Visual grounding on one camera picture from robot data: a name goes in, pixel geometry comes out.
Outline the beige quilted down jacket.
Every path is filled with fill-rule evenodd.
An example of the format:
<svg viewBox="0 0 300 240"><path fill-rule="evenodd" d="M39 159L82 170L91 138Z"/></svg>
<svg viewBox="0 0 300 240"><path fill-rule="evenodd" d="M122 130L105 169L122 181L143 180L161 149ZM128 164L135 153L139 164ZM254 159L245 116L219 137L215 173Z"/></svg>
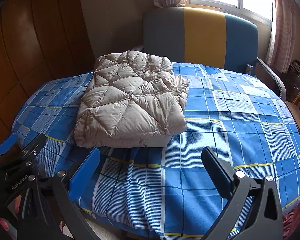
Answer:
<svg viewBox="0 0 300 240"><path fill-rule="evenodd" d="M136 50L103 55L81 98L74 129L78 146L165 147L187 130L189 79L167 57Z"/></svg>

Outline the pink cloth at edge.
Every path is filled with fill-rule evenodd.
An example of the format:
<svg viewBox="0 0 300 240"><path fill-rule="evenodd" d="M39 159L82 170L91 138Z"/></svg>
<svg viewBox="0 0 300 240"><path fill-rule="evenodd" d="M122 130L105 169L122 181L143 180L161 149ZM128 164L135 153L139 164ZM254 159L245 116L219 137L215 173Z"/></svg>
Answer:
<svg viewBox="0 0 300 240"><path fill-rule="evenodd" d="M283 239L288 239L300 224L300 203L288 214L283 216Z"/></svg>

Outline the blue plaid bed sheet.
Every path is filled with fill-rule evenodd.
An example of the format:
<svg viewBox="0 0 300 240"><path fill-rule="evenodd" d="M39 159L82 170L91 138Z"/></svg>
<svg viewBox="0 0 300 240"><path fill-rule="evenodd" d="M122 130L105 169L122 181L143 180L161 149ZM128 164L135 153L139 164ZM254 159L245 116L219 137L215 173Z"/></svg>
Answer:
<svg viewBox="0 0 300 240"><path fill-rule="evenodd" d="M172 66L190 81L187 130L165 147L101 146L96 172L76 199L79 208L99 222L143 237L200 238L226 205L201 161L208 146L247 176L272 176L282 212L292 211L300 203L300 134L283 101L246 74L201 64ZM37 157L45 177L80 155L74 129L93 72L44 84L13 123L21 147L39 133L46 135Z"/></svg>

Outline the brown wooden wardrobe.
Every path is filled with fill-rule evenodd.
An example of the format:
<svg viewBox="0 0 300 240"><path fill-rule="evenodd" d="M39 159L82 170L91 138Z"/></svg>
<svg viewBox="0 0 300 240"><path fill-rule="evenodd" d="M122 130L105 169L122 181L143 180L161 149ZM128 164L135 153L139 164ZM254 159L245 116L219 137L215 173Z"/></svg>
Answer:
<svg viewBox="0 0 300 240"><path fill-rule="evenodd" d="M0 7L0 142L44 83L93 68L80 0L4 0Z"/></svg>

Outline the cluttered dark side table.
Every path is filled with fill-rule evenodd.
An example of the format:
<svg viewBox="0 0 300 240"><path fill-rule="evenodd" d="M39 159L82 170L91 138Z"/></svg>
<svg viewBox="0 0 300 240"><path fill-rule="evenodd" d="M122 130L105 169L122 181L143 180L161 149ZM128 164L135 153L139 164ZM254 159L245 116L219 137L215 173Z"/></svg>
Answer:
<svg viewBox="0 0 300 240"><path fill-rule="evenodd" d="M300 92L300 61L293 60L287 72L283 75L283 83L286 87L286 99L293 102L297 94Z"/></svg>

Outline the pink right curtain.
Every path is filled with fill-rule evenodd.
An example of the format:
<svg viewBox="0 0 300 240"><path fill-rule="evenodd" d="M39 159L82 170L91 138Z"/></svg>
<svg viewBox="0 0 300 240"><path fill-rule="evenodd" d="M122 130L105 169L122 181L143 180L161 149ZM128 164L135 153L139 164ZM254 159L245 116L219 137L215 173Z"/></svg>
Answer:
<svg viewBox="0 0 300 240"><path fill-rule="evenodd" d="M286 73L292 60L296 38L296 2L272 0L272 26L266 61L278 73Z"/></svg>

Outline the grey yellow teal headboard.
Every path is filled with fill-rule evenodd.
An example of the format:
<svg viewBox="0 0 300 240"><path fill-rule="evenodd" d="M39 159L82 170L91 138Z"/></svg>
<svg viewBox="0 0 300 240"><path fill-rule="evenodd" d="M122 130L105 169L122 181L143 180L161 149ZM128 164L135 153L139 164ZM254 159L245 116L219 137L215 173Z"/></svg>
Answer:
<svg viewBox="0 0 300 240"><path fill-rule="evenodd" d="M148 54L255 74L258 29L243 18L207 9L161 8L143 14L142 31Z"/></svg>

